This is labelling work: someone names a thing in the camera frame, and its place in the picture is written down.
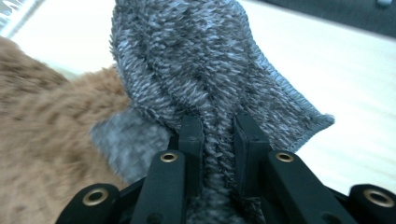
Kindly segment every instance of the knitted fabric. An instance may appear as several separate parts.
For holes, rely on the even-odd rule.
[[[333,123],[269,64],[234,0],[117,0],[111,44],[133,102],[93,127],[92,140],[132,183],[166,149],[181,117],[197,116],[205,133],[204,189],[188,203],[188,223],[263,223],[258,201],[235,190],[239,109],[259,123],[273,149],[293,152]]]

